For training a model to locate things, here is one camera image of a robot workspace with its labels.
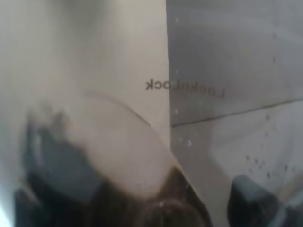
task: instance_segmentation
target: white surface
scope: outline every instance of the white surface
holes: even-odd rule
[[[28,109],[41,101],[64,106],[74,96],[106,93],[169,146],[168,92],[145,91],[151,78],[168,79],[165,10],[162,0],[0,0],[0,122],[2,139],[9,138],[0,147],[0,202],[10,221],[7,192],[22,174],[19,135]],[[138,179],[148,171],[136,171]]]

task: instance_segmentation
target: dark object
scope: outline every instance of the dark object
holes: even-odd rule
[[[28,123],[23,166],[37,200],[15,193],[15,227],[211,227],[204,204],[172,169],[162,190],[141,200],[97,173],[52,126]]]
[[[227,213],[231,227],[303,226],[303,205],[285,206],[243,175],[233,181]]]
[[[227,211],[231,227],[266,227],[279,207],[274,195],[248,177],[234,179]]]

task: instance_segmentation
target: blurry object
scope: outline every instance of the blurry object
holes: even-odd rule
[[[15,193],[15,227],[211,227],[207,209],[177,168],[147,199],[119,189],[65,136],[63,112],[29,118],[23,166],[37,198]]]
[[[301,227],[302,199],[300,204],[284,205],[276,196],[240,175],[232,184],[228,219],[231,227]]]

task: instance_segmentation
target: gray surface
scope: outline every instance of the gray surface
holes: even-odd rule
[[[234,176],[255,168],[251,177],[277,192],[294,173],[267,171],[301,160],[293,119],[302,103],[284,103],[303,98],[302,10],[300,0],[167,0],[170,80],[225,89],[224,98],[170,91],[171,147],[215,227],[229,226]],[[269,169],[248,165],[246,154]]]
[[[173,125],[303,97],[303,4],[284,2],[167,0],[170,80],[225,89],[171,91]]]

